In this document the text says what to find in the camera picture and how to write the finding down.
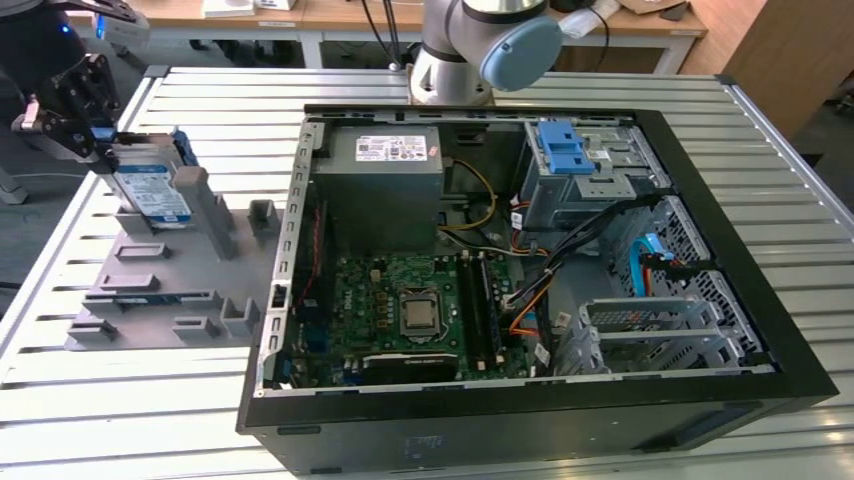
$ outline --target black cable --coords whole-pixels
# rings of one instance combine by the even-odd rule
[[[529,294],[538,292],[548,280],[554,276],[556,271],[564,266],[564,258],[576,252],[581,247],[590,243],[605,231],[610,225],[612,219],[632,210],[633,208],[656,205],[662,199],[664,193],[657,192],[644,195],[633,200],[624,200],[612,204],[605,210],[600,211],[593,217],[585,220],[558,242],[552,250],[546,261],[544,262],[544,272],[540,277],[519,290],[519,293],[510,297],[509,301],[517,301]]]
[[[602,49],[602,54],[600,55],[597,68],[592,70],[593,72],[598,72],[600,68],[602,67],[602,62],[605,62],[605,56],[609,54],[609,48],[612,48],[612,27],[609,27],[609,22],[605,17],[600,15],[600,12],[597,12],[593,7],[588,7],[588,9],[597,17],[600,17],[600,20],[602,20],[602,25],[605,25],[605,48]]]
[[[398,61],[395,60],[395,57],[389,52],[389,48],[386,48],[386,43],[383,42],[383,38],[379,36],[379,31],[377,30],[377,25],[374,24],[374,17],[371,16],[371,10],[369,9],[369,4],[367,4],[366,0],[362,0],[362,8],[365,9],[365,16],[369,19],[369,24],[371,25],[371,30],[374,31],[374,36],[377,37],[377,41],[379,42],[379,46],[382,47],[383,52],[386,52],[386,56],[389,57],[391,62],[394,64],[398,64]]]
[[[401,38],[398,37],[398,20],[395,19],[395,7],[391,0],[383,0],[383,8],[386,9],[386,22],[389,23],[389,36],[391,38],[391,51],[395,56],[395,63],[401,63]]]
[[[454,240],[457,240],[459,243],[462,243],[463,245],[466,245],[469,248],[471,248],[473,250],[478,250],[481,247],[478,245],[475,245],[474,243],[463,240],[463,237],[461,237],[459,235],[457,235],[454,232],[449,231],[449,230],[442,230],[442,234],[447,235],[449,237],[451,237]]]

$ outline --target sticker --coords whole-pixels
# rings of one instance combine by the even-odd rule
[[[684,37],[700,37],[704,34],[700,30],[672,30],[670,35],[684,36]]]
[[[435,458],[439,450],[443,449],[447,442],[445,436],[433,435],[430,437],[409,437],[403,440],[403,455],[410,460],[427,460]]]
[[[534,349],[534,356],[542,362],[544,365],[549,366],[549,361],[552,360],[552,354],[546,347],[544,347],[542,343],[537,344],[537,348]]]
[[[612,155],[608,150],[588,150],[588,158],[590,160],[610,160]]]
[[[297,24],[294,22],[258,22],[259,27],[279,27],[279,28],[294,28]]]
[[[522,230],[524,220],[525,220],[525,217],[519,212],[513,212],[510,214],[510,225],[513,226],[514,230]]]
[[[190,221],[193,212],[185,197],[170,185],[173,174],[166,165],[122,165],[117,180],[150,219],[167,223]]]
[[[561,312],[554,321],[554,326],[558,328],[568,327],[570,325],[570,320],[573,320],[573,315],[566,312]]]
[[[357,139],[357,162],[426,162],[427,137],[373,135]]]

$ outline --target wooden desk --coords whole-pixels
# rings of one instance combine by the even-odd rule
[[[398,21],[398,31],[421,32],[422,30],[422,7],[421,5],[395,4],[395,20]],[[369,0],[369,9],[374,16],[374,23],[381,31],[389,30],[386,22],[386,12],[383,5],[377,0]],[[561,20],[566,13],[550,10],[549,14]],[[307,30],[355,30],[370,31],[371,27],[365,18],[362,2],[353,0],[307,0],[303,14],[302,26]],[[700,21],[694,13],[689,12],[680,22],[672,22],[658,16],[636,15],[630,10],[621,9],[609,18],[612,35],[642,35],[642,36],[678,36],[702,37],[706,35],[706,26]],[[605,28],[600,27],[594,33],[605,34]]]
[[[383,5],[369,0],[374,23],[381,31],[389,30]],[[556,19],[566,16],[557,11],[550,15]],[[395,4],[395,19],[402,42],[421,41],[422,7],[421,5]],[[625,8],[609,18],[612,46],[617,48],[661,48],[665,53],[656,66],[657,74],[680,71],[694,40],[706,35],[706,27],[697,16],[689,12],[680,22],[660,18],[658,13],[636,15]],[[301,41],[303,56],[309,68],[322,68],[321,43],[325,41],[375,41],[371,27],[365,17],[362,2],[353,0],[306,0]],[[598,28],[586,37],[573,40],[565,37],[565,45],[601,47],[605,44],[605,28]]]
[[[297,40],[302,43],[307,68],[323,68],[321,44],[325,41],[375,41],[359,0],[301,0],[294,10],[258,9],[251,17],[203,18],[202,0],[130,0],[149,18],[153,38],[213,40]],[[389,30],[386,13],[378,0],[369,0],[378,29]],[[564,14],[552,11],[556,18]],[[421,5],[395,4],[395,19],[402,42],[422,39]],[[90,14],[72,14],[72,25],[83,36],[92,37]],[[636,15],[622,9],[609,19],[612,46],[616,48],[660,48],[665,50],[656,73],[677,73],[694,40],[706,34],[706,27],[689,12],[685,19],[672,22],[658,14]],[[605,29],[565,45],[601,47]]]
[[[257,9],[247,17],[205,18],[202,0],[127,0],[146,15],[153,38],[183,40],[299,40],[307,0],[294,10]],[[92,15],[70,13],[71,24],[83,36],[92,37]]]

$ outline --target metal slatted table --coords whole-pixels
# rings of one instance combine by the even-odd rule
[[[181,125],[229,205],[282,205],[303,105],[403,102],[405,78],[383,71],[174,68],[145,79],[121,127]],[[557,74],[498,103],[665,113],[842,393],[692,452],[394,478],[852,478],[854,222],[740,89],[712,77]],[[117,206],[90,175],[0,322],[0,477],[281,479],[273,456],[234,432],[247,348],[63,351]]]

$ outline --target motherboard chip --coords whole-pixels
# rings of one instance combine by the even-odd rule
[[[411,300],[403,304],[406,328],[430,328],[435,324],[430,300]]]
[[[413,341],[423,342],[439,333],[439,295],[435,290],[402,294],[401,335]]]

